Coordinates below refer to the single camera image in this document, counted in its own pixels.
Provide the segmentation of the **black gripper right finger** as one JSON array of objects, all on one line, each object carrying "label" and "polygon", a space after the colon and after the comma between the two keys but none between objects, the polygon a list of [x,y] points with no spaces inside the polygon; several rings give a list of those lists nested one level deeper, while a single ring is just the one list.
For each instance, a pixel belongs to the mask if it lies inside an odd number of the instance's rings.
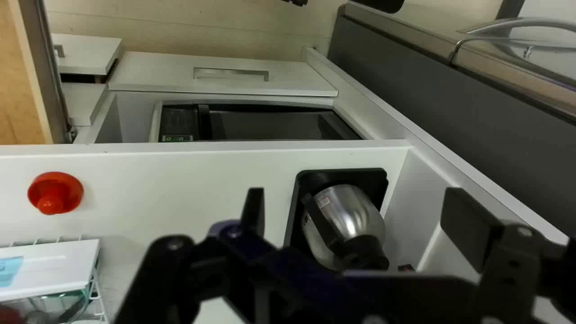
[{"label": "black gripper right finger", "polygon": [[481,273],[487,295],[532,297],[537,290],[541,236],[523,223],[494,216],[465,189],[449,187],[442,210],[442,228]]}]

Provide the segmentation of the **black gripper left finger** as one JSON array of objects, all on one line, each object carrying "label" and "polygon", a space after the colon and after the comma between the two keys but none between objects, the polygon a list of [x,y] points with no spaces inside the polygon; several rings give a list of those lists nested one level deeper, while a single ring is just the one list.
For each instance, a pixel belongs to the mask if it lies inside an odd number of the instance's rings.
[{"label": "black gripper left finger", "polygon": [[251,187],[242,210],[242,225],[258,234],[265,234],[265,189]]}]

